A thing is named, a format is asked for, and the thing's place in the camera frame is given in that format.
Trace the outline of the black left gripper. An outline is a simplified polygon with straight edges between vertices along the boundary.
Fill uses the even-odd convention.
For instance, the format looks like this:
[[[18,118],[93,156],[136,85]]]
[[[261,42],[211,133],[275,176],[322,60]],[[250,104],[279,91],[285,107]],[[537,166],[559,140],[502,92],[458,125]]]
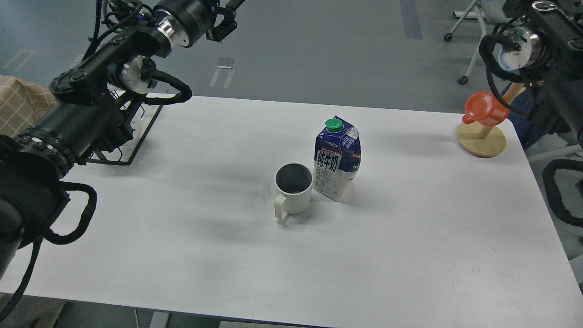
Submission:
[[[169,46],[189,48],[205,35],[221,43],[237,28],[236,10],[245,0],[161,0],[154,6],[155,29],[169,41]]]

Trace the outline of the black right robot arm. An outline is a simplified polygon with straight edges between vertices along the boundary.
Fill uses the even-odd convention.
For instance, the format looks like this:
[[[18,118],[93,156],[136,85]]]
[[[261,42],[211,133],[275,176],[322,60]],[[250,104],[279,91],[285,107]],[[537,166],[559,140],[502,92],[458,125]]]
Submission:
[[[483,36],[478,52],[494,97],[546,133],[572,133],[582,143],[582,2],[506,0],[508,33]],[[532,105],[521,111],[502,99],[493,77],[522,83]]]

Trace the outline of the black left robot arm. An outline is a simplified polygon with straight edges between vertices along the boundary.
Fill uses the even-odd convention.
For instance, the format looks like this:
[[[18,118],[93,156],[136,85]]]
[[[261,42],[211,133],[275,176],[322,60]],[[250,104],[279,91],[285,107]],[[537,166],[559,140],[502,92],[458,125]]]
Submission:
[[[1,137],[1,272],[33,245],[21,283],[1,311],[6,319],[31,280],[42,241],[77,241],[96,209],[93,187],[63,181],[76,164],[133,139],[142,105],[184,103],[191,88],[157,69],[154,56],[205,36],[223,41],[237,28],[241,0],[98,0],[93,37],[81,62],[50,83],[56,106],[16,137]]]

